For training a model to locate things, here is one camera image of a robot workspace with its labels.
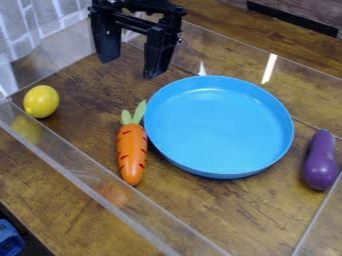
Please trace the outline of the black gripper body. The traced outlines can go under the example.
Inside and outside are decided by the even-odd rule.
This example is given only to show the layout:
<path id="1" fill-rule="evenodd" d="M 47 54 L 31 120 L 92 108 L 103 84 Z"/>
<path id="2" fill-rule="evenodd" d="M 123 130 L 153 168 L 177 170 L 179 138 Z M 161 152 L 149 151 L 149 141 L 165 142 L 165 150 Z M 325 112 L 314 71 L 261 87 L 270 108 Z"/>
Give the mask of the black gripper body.
<path id="1" fill-rule="evenodd" d="M 95 24 L 125 28 L 141 34 L 146 34 L 153 27 L 179 33 L 182 18 L 187 14 L 186 9 L 170 0 L 92 0 L 88 10 Z M 126 14 L 125 10 L 130 13 L 145 12 L 149 16 L 162 14 L 162 18 L 154 23 Z"/>

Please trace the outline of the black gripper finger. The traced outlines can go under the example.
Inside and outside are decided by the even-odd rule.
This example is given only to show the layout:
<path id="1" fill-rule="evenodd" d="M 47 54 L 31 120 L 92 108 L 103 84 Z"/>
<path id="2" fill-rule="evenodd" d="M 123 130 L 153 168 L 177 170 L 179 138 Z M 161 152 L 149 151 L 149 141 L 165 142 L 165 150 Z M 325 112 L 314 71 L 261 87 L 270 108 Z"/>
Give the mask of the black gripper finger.
<path id="1" fill-rule="evenodd" d="M 182 25 L 177 27 L 154 25 L 147 30 L 143 70 L 146 79 L 154 79 L 167 71 L 177 45 L 182 41 L 181 34 Z"/>
<path id="2" fill-rule="evenodd" d="M 109 63 L 121 56 L 122 28 L 106 14 L 92 13 L 90 17 L 98 57 Z"/>

